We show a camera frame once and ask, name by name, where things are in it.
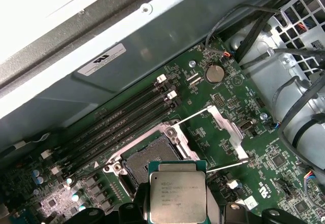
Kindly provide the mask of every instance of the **metal mesh grill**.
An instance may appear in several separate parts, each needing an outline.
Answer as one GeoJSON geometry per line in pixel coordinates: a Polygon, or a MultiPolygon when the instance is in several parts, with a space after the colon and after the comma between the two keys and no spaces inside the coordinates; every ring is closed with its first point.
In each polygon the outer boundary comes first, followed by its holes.
{"type": "MultiPolygon", "coordinates": [[[[287,19],[276,15],[279,25],[275,30],[287,48],[324,49],[325,0],[292,0],[282,11],[287,19]]],[[[319,57],[294,55],[294,58],[307,77],[319,71],[319,57]]]]}

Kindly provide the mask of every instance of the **wire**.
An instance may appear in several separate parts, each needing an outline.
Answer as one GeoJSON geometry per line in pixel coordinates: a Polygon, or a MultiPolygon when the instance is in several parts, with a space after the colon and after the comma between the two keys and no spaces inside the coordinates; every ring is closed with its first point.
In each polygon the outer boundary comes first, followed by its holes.
{"type": "Polygon", "coordinates": [[[312,126],[314,126],[315,124],[323,124],[325,123],[325,114],[324,113],[318,113],[316,115],[313,115],[312,119],[308,122],[306,122],[296,133],[295,138],[292,142],[292,146],[294,148],[297,148],[299,141],[301,139],[301,137],[303,136],[303,134],[310,129],[312,126]]]}
{"type": "Polygon", "coordinates": [[[306,27],[302,23],[298,23],[299,28],[301,28],[304,31],[307,31],[306,27]]]}
{"type": "Polygon", "coordinates": [[[274,93],[273,98],[272,98],[272,117],[273,117],[273,122],[274,123],[278,123],[278,120],[276,119],[276,102],[278,101],[279,95],[280,93],[283,91],[284,88],[290,86],[291,84],[293,84],[295,81],[297,81],[299,83],[300,86],[304,87],[304,88],[308,88],[306,87],[306,85],[303,83],[303,81],[300,80],[299,76],[294,76],[291,79],[289,79],[287,82],[285,82],[283,85],[281,85],[274,93]]]}
{"type": "Polygon", "coordinates": [[[294,105],[289,109],[287,114],[284,116],[281,126],[278,129],[278,135],[283,145],[293,153],[302,163],[309,166],[315,173],[325,176],[325,171],[316,166],[310,160],[305,158],[300,154],[287,139],[284,134],[284,129],[292,121],[292,119],[298,114],[298,112],[308,103],[308,101],[315,96],[323,87],[325,86],[325,76],[324,72],[320,73],[320,77],[303,93],[303,95],[294,103],[294,105]]]}
{"type": "MultiPolygon", "coordinates": [[[[320,56],[320,57],[325,57],[325,51],[323,50],[299,50],[299,49],[274,49],[274,53],[288,53],[292,55],[303,55],[303,56],[320,56]]],[[[243,65],[241,65],[241,68],[247,69],[250,68],[261,61],[264,61],[266,58],[270,57],[269,54],[266,52],[254,60],[251,60],[243,65]]]]}
{"type": "Polygon", "coordinates": [[[213,33],[219,28],[219,26],[223,23],[224,20],[226,20],[232,13],[234,13],[236,10],[240,9],[240,8],[251,8],[254,10],[258,10],[258,11],[264,11],[264,12],[271,12],[271,13],[278,13],[280,14],[281,12],[279,10],[276,9],[272,9],[272,8],[267,8],[267,7],[258,7],[258,6],[253,6],[253,5],[247,5],[247,4],[240,4],[235,6],[234,8],[230,9],[211,29],[211,31],[208,33],[207,38],[205,39],[205,48],[209,51],[212,51],[214,53],[217,54],[224,54],[224,50],[216,50],[216,49],[212,49],[209,48],[209,41],[211,39],[211,36],[213,35],[213,33]]]}
{"type": "MultiPolygon", "coordinates": [[[[279,7],[282,7],[285,5],[289,0],[270,0],[268,3],[266,3],[265,7],[274,7],[277,3],[282,4],[279,7]]],[[[237,21],[230,27],[226,28],[222,32],[219,33],[219,36],[223,40],[228,40],[230,37],[232,37],[234,34],[236,34],[239,30],[246,27],[247,25],[251,24],[255,20],[259,19],[261,17],[261,13],[259,11],[255,11],[252,14],[244,17],[243,19],[237,21]]]]}
{"type": "Polygon", "coordinates": [[[3,150],[0,152],[0,159],[6,157],[8,154],[10,154],[11,152],[19,149],[19,148],[22,148],[24,146],[26,146],[27,144],[30,144],[30,143],[39,143],[39,142],[42,142],[44,140],[46,140],[49,136],[50,136],[51,133],[46,133],[44,135],[41,136],[41,138],[39,140],[36,140],[36,141],[29,141],[29,142],[25,142],[25,141],[20,141],[10,147],[8,147],[7,149],[3,150]]]}
{"type": "Polygon", "coordinates": [[[308,177],[312,176],[313,172],[310,170],[305,176],[304,179],[307,179],[308,177]]]}
{"type": "MultiPolygon", "coordinates": [[[[275,4],[271,5],[274,8],[281,8],[290,0],[276,0],[275,4]]],[[[253,28],[250,30],[246,38],[242,41],[241,45],[236,50],[235,60],[240,62],[246,53],[250,50],[255,40],[261,33],[264,26],[267,24],[269,19],[272,17],[270,14],[261,14],[260,18],[256,21],[253,28]]]]}
{"type": "Polygon", "coordinates": [[[320,205],[318,205],[317,203],[315,203],[315,201],[313,201],[309,195],[309,191],[308,191],[308,181],[310,179],[313,179],[313,178],[316,178],[315,176],[311,176],[311,177],[308,177],[308,178],[305,178],[304,179],[304,189],[305,189],[305,194],[307,196],[307,199],[318,209],[322,210],[322,211],[325,211],[325,208],[321,207],[320,205]]]}

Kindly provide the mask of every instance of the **screw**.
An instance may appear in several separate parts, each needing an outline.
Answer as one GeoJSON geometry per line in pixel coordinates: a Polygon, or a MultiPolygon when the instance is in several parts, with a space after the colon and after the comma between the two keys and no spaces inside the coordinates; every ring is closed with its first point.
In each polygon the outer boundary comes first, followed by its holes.
{"type": "Polygon", "coordinates": [[[190,68],[195,68],[196,65],[197,65],[197,62],[196,62],[195,60],[190,60],[190,61],[188,62],[188,66],[189,66],[190,68]]]}
{"type": "Polygon", "coordinates": [[[283,63],[285,63],[285,64],[290,63],[290,59],[286,57],[286,58],[283,60],[283,63]]]}
{"type": "Polygon", "coordinates": [[[270,210],[269,213],[270,213],[271,215],[273,215],[273,216],[278,216],[278,215],[280,215],[280,213],[279,213],[278,211],[276,211],[276,210],[270,210]]]}
{"type": "Polygon", "coordinates": [[[233,210],[239,210],[240,207],[238,205],[230,205],[230,208],[232,208],[233,210]]]}
{"type": "Polygon", "coordinates": [[[269,116],[265,112],[263,112],[259,115],[259,117],[261,120],[266,120],[266,119],[268,119],[269,116]]]}
{"type": "Polygon", "coordinates": [[[120,164],[116,164],[114,168],[116,171],[118,171],[121,170],[122,166],[120,164]]]}
{"type": "Polygon", "coordinates": [[[141,10],[142,13],[145,13],[145,14],[149,15],[149,14],[152,13],[152,5],[148,4],[148,3],[142,4],[140,6],[140,10],[141,10]]]}

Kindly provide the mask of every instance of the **gray metal panel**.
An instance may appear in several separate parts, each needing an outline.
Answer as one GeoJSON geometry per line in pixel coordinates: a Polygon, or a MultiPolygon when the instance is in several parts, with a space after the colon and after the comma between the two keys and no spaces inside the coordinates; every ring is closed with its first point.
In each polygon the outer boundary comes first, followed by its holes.
{"type": "MultiPolygon", "coordinates": [[[[4,139],[2,143],[9,145],[37,131],[73,123],[86,115],[89,108],[113,98],[129,85],[197,43],[206,35],[216,20],[233,6],[238,3],[262,4],[267,0],[183,0],[180,3],[180,0],[175,0],[173,3],[177,5],[171,9],[163,5],[167,1],[173,0],[151,2],[154,12],[162,14],[121,41],[127,49],[126,53],[89,77],[77,74],[77,72],[67,75],[31,99],[17,112],[2,118],[1,123],[7,125],[6,129],[0,127],[0,135],[3,135],[4,139]]],[[[236,15],[236,18],[238,19],[239,15],[242,16],[243,12],[247,13],[243,10],[236,15]]],[[[55,70],[59,66],[62,68],[66,65],[72,68],[75,64],[86,64],[103,51],[101,47],[105,46],[104,41],[107,41],[107,44],[112,42],[114,37],[111,37],[110,31],[111,28],[96,36],[62,59],[64,64],[53,65],[51,69],[45,70],[42,76],[53,79],[57,73],[62,76],[63,72],[67,74],[72,72],[68,69],[66,71],[55,70]]],[[[35,86],[42,86],[42,80],[33,86],[32,83],[28,85],[32,89],[38,89],[35,86]]]]}
{"type": "Polygon", "coordinates": [[[0,62],[0,98],[149,1],[98,0],[0,62]]]}

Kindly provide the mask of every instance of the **white label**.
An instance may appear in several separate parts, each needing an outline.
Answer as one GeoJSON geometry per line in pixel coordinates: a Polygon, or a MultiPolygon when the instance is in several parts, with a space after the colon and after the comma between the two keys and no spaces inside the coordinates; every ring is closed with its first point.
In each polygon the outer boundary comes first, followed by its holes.
{"type": "Polygon", "coordinates": [[[78,73],[89,76],[96,72],[98,69],[105,66],[107,63],[111,62],[115,58],[119,57],[121,54],[126,52],[125,47],[122,44],[118,44],[112,49],[106,51],[101,56],[95,58],[91,63],[85,65],[83,68],[78,70],[78,73]]]}
{"type": "Polygon", "coordinates": [[[244,200],[244,202],[249,210],[255,208],[258,205],[253,196],[249,196],[246,200],[244,200]]]}

